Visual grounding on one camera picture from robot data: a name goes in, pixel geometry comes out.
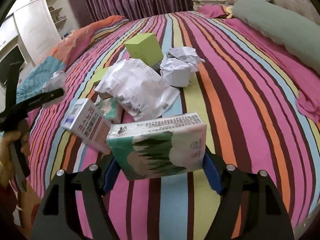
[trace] nightstand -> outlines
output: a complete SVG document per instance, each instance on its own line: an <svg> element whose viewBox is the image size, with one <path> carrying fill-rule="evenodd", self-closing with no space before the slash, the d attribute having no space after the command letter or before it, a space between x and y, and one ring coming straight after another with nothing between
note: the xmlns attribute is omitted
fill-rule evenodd
<svg viewBox="0 0 320 240"><path fill-rule="evenodd" d="M197 11L200 6L206 5L206 4L221 4L226 3L224 0L192 0L193 1L193 9Z"/></svg>

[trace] striped bedsheet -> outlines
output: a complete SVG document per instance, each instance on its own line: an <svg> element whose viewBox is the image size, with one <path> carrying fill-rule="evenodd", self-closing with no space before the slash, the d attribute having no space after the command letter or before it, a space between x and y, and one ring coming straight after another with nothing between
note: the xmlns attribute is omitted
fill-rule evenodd
<svg viewBox="0 0 320 240"><path fill-rule="evenodd" d="M124 42L150 32L156 33L163 53L190 46L206 60L164 116L198 112L208 125L210 150L242 171L268 171L292 226L302 222L319 200L320 124L297 111L298 90L272 58L223 22L197 12L127 23L74 63L67 73L66 98L42 109L31 131L33 189L43 197L57 170L82 171L101 158L62 129L61 122L78 98L96 100L93 83L108 66L129 58ZM121 172L103 200L121 240L202 240L220 203L203 171L139 181L127 181ZM92 237L81 194L77 202L83 230ZM241 230L242 210L234 236Z"/></svg>

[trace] person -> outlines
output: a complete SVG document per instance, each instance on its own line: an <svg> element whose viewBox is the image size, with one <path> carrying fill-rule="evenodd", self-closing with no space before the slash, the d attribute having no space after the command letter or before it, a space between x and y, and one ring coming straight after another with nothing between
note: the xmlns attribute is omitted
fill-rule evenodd
<svg viewBox="0 0 320 240"><path fill-rule="evenodd" d="M17 141L20 137L20 131L10 131L4 133L0 138L0 205L12 219L12 213L17 206L17 198L9 184L15 175L15 169L10 160L9 144ZM21 152L28 157L30 155L28 133L22 136L22 145Z"/></svg>

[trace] crumpled white paper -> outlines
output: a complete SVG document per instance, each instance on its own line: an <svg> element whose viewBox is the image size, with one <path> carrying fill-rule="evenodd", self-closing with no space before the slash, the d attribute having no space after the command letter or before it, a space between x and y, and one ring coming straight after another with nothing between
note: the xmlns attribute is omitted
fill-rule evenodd
<svg viewBox="0 0 320 240"><path fill-rule="evenodd" d="M204 62L196 49L176 47L169 50L160 65L161 76L173 87L187 87L190 76L199 71L199 63Z"/></svg>
<svg viewBox="0 0 320 240"><path fill-rule="evenodd" d="M53 77L43 85L42 92L50 92L59 88L62 88L64 94L62 97L56 98L55 100L50 101L49 103L43 104L44 108L49 108L52 105L56 105L60 103L67 95L67 89L65 86L65 82L67 79L67 74L64 71L57 71L53 73Z"/></svg>
<svg viewBox="0 0 320 240"><path fill-rule="evenodd" d="M132 58L111 66L95 91L112 95L135 121L160 117L180 94L141 59Z"/></svg>

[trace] metal bolt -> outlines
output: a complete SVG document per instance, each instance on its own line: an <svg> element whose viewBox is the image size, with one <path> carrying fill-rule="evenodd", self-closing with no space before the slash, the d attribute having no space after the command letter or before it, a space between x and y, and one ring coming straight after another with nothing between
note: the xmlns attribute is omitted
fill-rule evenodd
<svg viewBox="0 0 320 240"><path fill-rule="evenodd" d="M234 171L235 169L236 169L236 167L234 165L232 165L232 164L228 164L227 165L227 170L228 171Z"/></svg>
<svg viewBox="0 0 320 240"><path fill-rule="evenodd" d="M98 165L97 164L92 164L89 166L89 170L90 171L96 171L98 169Z"/></svg>
<svg viewBox="0 0 320 240"><path fill-rule="evenodd" d="M64 174L64 170L58 170L58 171L57 171L57 175L58 175L58 176L62 176L63 174Z"/></svg>
<svg viewBox="0 0 320 240"><path fill-rule="evenodd" d="M266 171L262 170L262 171L260 171L260 175L262 177L266 177L266 176L268 176L268 173Z"/></svg>

